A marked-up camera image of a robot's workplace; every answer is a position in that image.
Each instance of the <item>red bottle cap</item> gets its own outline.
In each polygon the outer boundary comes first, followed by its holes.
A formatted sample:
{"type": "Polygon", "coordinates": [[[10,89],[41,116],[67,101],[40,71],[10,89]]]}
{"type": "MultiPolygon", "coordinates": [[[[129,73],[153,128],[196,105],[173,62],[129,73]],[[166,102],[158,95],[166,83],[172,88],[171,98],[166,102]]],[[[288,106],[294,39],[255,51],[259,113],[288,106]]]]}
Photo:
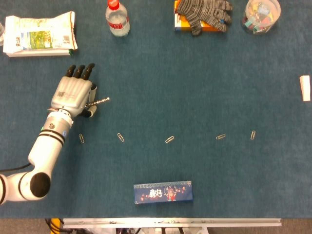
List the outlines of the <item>red bottle cap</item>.
{"type": "Polygon", "coordinates": [[[119,8],[119,0],[108,0],[107,4],[111,10],[117,10],[119,8]]]}

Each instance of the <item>plastic water bottle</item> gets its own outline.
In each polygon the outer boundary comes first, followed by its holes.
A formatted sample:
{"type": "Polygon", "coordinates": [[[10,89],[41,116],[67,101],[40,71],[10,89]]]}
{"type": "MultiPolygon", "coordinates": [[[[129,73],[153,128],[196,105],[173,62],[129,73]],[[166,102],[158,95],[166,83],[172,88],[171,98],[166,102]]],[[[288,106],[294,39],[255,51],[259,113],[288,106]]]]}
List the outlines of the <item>plastic water bottle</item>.
{"type": "Polygon", "coordinates": [[[119,2],[119,0],[108,0],[106,8],[106,20],[111,32],[122,37],[128,35],[130,30],[127,9],[119,2]]]}

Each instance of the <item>gray glove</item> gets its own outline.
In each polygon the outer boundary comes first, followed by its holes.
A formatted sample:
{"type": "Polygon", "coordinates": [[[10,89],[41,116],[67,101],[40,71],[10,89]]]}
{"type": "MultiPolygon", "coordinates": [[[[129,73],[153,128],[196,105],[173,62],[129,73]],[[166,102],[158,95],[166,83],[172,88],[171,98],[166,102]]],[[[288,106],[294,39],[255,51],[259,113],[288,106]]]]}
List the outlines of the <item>gray glove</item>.
{"type": "Polygon", "coordinates": [[[226,32],[227,26],[220,20],[231,23],[231,17],[225,11],[232,9],[232,5],[225,0],[181,0],[176,11],[186,16],[191,25],[192,34],[197,36],[201,32],[201,20],[222,32],[226,32]]]}

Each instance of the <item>paper clip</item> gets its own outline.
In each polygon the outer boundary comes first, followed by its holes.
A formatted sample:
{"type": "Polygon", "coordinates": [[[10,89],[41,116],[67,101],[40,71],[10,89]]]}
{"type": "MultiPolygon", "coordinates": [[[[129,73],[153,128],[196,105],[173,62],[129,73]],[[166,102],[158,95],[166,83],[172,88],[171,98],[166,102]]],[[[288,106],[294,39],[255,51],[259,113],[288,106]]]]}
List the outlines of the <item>paper clip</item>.
{"type": "Polygon", "coordinates": [[[174,136],[169,137],[167,140],[165,140],[165,143],[168,144],[170,141],[174,140],[174,136]]]}
{"type": "Polygon", "coordinates": [[[252,130],[252,134],[251,134],[251,136],[250,136],[250,140],[253,140],[254,137],[255,137],[255,130],[252,130]]]}
{"type": "Polygon", "coordinates": [[[82,135],[81,133],[79,134],[79,139],[80,139],[80,142],[81,142],[82,144],[84,144],[83,135],[82,135]]]}
{"type": "Polygon", "coordinates": [[[216,139],[217,139],[217,140],[221,140],[221,139],[223,139],[225,136],[226,136],[225,134],[222,134],[222,135],[217,136],[216,139]]]}
{"type": "Polygon", "coordinates": [[[117,133],[117,136],[118,136],[118,138],[119,138],[122,142],[125,141],[124,138],[122,137],[122,135],[121,135],[120,133],[117,133]]]}

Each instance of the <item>gray floor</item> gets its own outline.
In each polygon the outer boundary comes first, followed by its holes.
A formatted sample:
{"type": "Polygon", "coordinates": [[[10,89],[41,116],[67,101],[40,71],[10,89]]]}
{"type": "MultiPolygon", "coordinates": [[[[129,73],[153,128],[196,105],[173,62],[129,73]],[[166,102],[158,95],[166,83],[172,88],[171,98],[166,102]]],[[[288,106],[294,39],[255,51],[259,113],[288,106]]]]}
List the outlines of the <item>gray floor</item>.
{"type": "MultiPolygon", "coordinates": [[[[312,219],[283,219],[282,227],[209,228],[209,234],[312,234],[312,219]]],[[[43,219],[0,219],[0,234],[49,234],[43,219]]]]}

